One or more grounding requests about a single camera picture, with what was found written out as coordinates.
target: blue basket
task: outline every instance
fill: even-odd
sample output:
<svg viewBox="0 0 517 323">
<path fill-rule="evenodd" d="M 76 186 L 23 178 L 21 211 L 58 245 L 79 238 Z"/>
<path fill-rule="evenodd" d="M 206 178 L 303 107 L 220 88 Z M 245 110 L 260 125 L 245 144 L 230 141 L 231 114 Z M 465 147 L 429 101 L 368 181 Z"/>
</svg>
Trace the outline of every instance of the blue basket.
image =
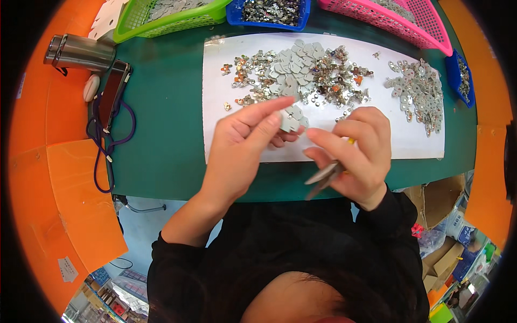
<svg viewBox="0 0 517 323">
<path fill-rule="evenodd" d="M 311 0 L 300 0 L 300 18 L 298 18 L 297 26 L 286 26 L 281 24 L 272 24 L 268 22 L 249 22 L 241 21 L 243 4 L 244 0 L 233 0 L 226 6 L 226 20 L 228 20 L 228 23 L 230 25 L 280 28 L 300 32 L 305 28 L 305 25 L 307 24 L 307 19 L 309 19 L 309 14 L 311 12 Z"/>
<path fill-rule="evenodd" d="M 467 101 L 460 92 L 461 76 L 460 66 L 458 65 L 458 57 L 463 61 L 463 63 L 465 63 L 468 75 L 470 76 L 470 79 L 468 81 L 470 84 L 470 91 L 467 94 L 467 97 L 470 100 L 469 103 L 467 103 Z M 449 86 L 454 90 L 454 92 L 458 94 L 460 100 L 465 102 L 467 107 L 470 109 L 476 103 L 476 97 L 474 96 L 474 84 L 472 83 L 472 73 L 470 72 L 470 68 L 468 67 L 467 62 L 463 57 L 461 57 L 460 54 L 458 54 L 458 51 L 456 49 L 454 49 L 454 51 L 452 52 L 452 56 L 445 57 L 445 68 L 447 69 L 447 82 L 449 83 Z"/>
</svg>

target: black sleeve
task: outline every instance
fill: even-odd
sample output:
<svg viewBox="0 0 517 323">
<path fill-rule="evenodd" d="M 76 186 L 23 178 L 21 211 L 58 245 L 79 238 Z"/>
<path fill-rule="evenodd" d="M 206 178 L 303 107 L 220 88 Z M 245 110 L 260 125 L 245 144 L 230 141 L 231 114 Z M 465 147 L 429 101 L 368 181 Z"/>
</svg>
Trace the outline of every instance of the black sleeve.
<svg viewBox="0 0 517 323">
<path fill-rule="evenodd" d="M 417 321 L 426 322 L 429 316 L 429 301 L 422 281 L 422 259 L 418 240 L 411 228 L 417 220 L 417 209 L 405 193 L 386 191 L 381 204 L 370 212 L 359 208 L 356 223 L 366 226 L 372 240 L 386 255 L 394 260 L 401 278 L 406 280 L 408 291 L 413 294 Z"/>
<path fill-rule="evenodd" d="M 147 274 L 149 322 L 196 322 L 204 304 L 196 269 L 205 248 L 167 243 L 158 235 Z"/>
</svg>

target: thermos lid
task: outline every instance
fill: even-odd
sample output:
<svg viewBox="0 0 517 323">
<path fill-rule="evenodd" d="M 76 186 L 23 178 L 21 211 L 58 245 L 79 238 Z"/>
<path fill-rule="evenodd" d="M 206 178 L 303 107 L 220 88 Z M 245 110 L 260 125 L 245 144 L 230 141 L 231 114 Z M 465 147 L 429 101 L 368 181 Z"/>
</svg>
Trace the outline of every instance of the thermos lid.
<svg viewBox="0 0 517 323">
<path fill-rule="evenodd" d="M 43 64 L 52 64 L 54 59 L 56 58 L 57 50 L 59 49 L 59 44 L 63 39 L 62 35 L 54 35 L 52 40 L 50 41 L 49 48 L 45 53 L 45 58 L 43 59 Z"/>
</svg>

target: light blue floor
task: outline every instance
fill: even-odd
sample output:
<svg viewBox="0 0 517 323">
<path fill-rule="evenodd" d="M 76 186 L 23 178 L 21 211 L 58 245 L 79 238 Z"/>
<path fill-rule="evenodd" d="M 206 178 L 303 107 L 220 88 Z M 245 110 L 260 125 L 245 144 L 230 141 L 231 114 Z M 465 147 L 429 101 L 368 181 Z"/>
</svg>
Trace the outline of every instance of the light blue floor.
<svg viewBox="0 0 517 323">
<path fill-rule="evenodd" d="M 128 203 L 136 209 L 149 209 L 167 205 L 167 210 L 155 211 L 151 213 L 135 213 L 126 207 L 119 211 L 119 218 L 124 228 L 124 239 L 129 251 L 122 255 L 122 258 L 133 262 L 132 270 L 147 275 L 151 264 L 151 244 L 158 238 L 158 233 L 170 217 L 185 204 L 185 201 L 171 201 L 163 199 L 142 198 L 128 196 Z M 354 221 L 357 216 L 357 208 L 352 204 L 352 215 Z M 221 230 L 222 221 L 214 227 L 210 233 L 207 245 L 209 245 Z M 129 263 L 120 259 L 113 260 L 112 263 L 119 267 L 128 267 Z M 118 276 L 122 269 L 116 268 L 111 264 L 104 266 L 108 274 L 113 278 Z"/>
</svg>

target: white paper sheet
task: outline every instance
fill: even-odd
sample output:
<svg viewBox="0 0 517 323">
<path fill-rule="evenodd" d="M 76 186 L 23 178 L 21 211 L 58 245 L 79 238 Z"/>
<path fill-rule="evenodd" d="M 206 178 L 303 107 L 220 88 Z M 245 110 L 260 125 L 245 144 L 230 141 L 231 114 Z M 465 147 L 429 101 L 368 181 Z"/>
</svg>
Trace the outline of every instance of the white paper sheet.
<svg viewBox="0 0 517 323">
<path fill-rule="evenodd" d="M 243 98 L 249 94 L 251 86 L 243 88 L 232 88 L 235 77 L 235 67 L 231 73 L 221 75 L 221 67 L 224 64 L 233 64 L 235 56 L 256 54 L 260 49 L 264 51 L 274 50 L 277 53 L 284 49 L 290 49 L 296 39 L 302 39 L 305 43 L 320 42 L 323 48 L 335 49 L 345 45 L 349 52 L 349 59 L 356 62 L 358 66 L 368 67 L 374 71 L 373 78 L 364 78 L 359 89 L 369 89 L 371 102 L 356 104 L 372 105 L 379 108 L 391 123 L 391 157 L 392 159 L 423 159 L 442 158 L 445 149 L 445 117 L 442 121 L 442 130 L 439 134 L 432 133 L 427 137 L 424 124 L 407 122 L 406 115 L 400 110 L 399 98 L 393 98 L 393 89 L 384 87 L 386 77 L 395 78 L 401 73 L 395 73 L 388 67 L 388 62 L 396 63 L 398 60 L 407 60 L 409 63 L 417 60 L 393 50 L 366 43 L 359 40 L 343 38 L 331 35 L 320 34 L 298 34 L 298 33 L 271 33 L 253 34 L 236 37 L 223 38 L 205 43 L 203 54 L 203 137 L 205 142 L 205 159 L 208 161 L 208 154 L 214 136 L 216 122 L 225 116 L 238 111 L 242 106 L 234 102 L 235 99 Z M 379 60 L 372 57 L 372 54 L 380 51 Z M 232 109 L 227 112 L 224 109 L 224 102 L 228 102 Z M 320 105 L 317 107 L 309 101 L 308 105 L 298 102 L 297 105 L 303 110 L 303 115 L 309 118 L 310 126 L 332 130 L 336 124 L 335 119 L 343 115 L 343 109 L 338 109 L 334 104 Z M 314 144 L 302 135 L 294 143 L 286 143 L 283 148 L 275 148 L 272 145 L 262 153 L 261 162 L 295 162 L 309 161 L 302 151 Z"/>
</svg>

